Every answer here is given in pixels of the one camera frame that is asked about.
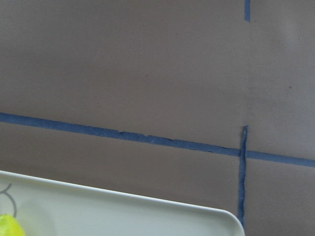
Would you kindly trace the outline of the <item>white bear tray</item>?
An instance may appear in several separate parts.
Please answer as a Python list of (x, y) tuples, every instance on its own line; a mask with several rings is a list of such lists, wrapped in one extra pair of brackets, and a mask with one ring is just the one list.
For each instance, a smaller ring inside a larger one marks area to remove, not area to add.
[(28, 236), (242, 236), (230, 212), (1, 171), (0, 211)]

